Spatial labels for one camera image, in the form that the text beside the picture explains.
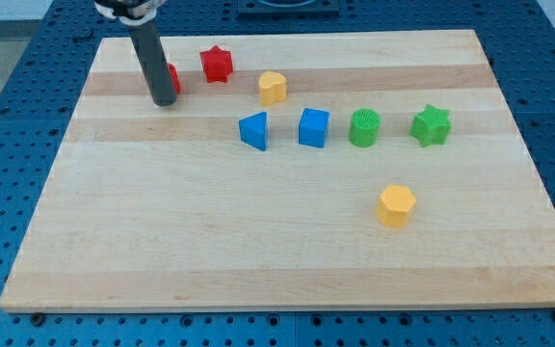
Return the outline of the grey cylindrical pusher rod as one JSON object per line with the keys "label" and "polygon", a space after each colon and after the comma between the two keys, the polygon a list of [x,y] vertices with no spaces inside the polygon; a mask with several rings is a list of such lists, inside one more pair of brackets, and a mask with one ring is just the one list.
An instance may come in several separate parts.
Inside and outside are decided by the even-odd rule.
{"label": "grey cylindrical pusher rod", "polygon": [[177,94],[155,22],[128,26],[128,31],[153,103],[173,105]]}

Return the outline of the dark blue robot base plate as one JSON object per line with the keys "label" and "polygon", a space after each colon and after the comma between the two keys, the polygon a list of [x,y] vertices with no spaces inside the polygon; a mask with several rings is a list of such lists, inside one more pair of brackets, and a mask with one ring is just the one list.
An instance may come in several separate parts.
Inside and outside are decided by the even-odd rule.
{"label": "dark blue robot base plate", "polygon": [[264,14],[339,14],[340,0],[237,0],[239,17]]}

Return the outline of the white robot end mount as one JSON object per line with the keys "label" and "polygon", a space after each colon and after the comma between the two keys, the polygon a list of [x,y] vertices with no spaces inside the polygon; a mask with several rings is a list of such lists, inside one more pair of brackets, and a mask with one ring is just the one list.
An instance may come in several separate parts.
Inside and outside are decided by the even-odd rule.
{"label": "white robot end mount", "polygon": [[143,25],[153,20],[168,0],[94,0],[97,11],[124,25]]}

